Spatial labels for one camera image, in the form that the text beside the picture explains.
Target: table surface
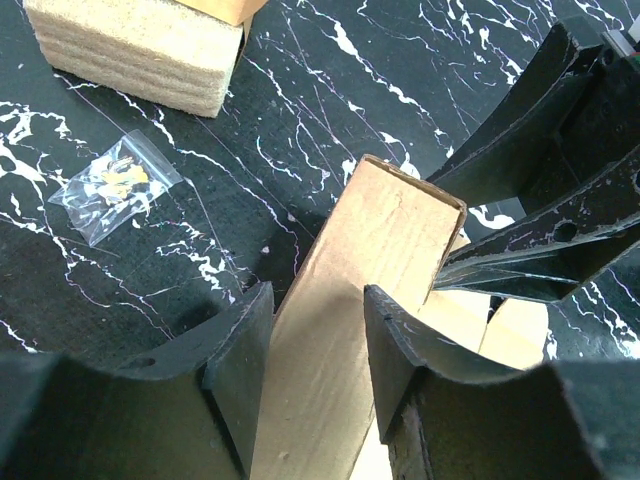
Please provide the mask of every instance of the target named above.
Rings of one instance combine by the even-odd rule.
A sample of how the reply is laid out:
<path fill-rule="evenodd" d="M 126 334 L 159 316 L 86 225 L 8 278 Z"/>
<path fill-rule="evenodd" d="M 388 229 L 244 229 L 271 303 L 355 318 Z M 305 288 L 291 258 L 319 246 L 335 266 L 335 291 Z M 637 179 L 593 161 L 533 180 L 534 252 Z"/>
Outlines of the table surface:
<path fill-rule="evenodd" d="M 53 71 L 19 0 L 0 11 L 0 349 L 109 367 L 258 279 L 281 300 L 363 154 L 427 177 L 557 18 L 620 29 L 640 0 L 271 0 L 216 119 Z M 89 248 L 47 199 L 135 129 L 187 180 Z M 473 208 L 465 229 L 521 214 Z M 640 356 L 638 258 L 549 307 L 548 358 Z"/>

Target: black bracket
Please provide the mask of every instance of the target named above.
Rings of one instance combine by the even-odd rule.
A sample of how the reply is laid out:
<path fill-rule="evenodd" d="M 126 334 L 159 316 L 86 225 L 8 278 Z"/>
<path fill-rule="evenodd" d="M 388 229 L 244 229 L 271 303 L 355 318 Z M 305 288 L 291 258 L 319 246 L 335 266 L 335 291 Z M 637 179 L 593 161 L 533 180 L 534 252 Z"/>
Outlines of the black bracket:
<path fill-rule="evenodd" d="M 248 479 L 271 284 L 117 371 L 0 355 L 0 478 Z"/>
<path fill-rule="evenodd" d="M 394 479 L 640 478 L 640 363 L 520 372 L 365 288 L 371 380 Z"/>
<path fill-rule="evenodd" d="M 509 94 L 428 180 L 527 216 L 452 253 L 436 288 L 554 302 L 640 243 L 640 56 L 625 32 L 556 24 Z"/>

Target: sponge block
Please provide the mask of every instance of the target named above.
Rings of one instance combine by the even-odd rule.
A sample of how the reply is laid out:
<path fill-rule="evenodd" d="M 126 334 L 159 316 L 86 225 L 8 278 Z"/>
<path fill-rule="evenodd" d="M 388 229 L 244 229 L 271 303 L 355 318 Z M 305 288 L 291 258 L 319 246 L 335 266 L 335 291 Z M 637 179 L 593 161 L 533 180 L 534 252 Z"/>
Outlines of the sponge block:
<path fill-rule="evenodd" d="M 243 36 L 172 0 L 24 0 L 47 61 L 95 83 L 215 117 Z"/>

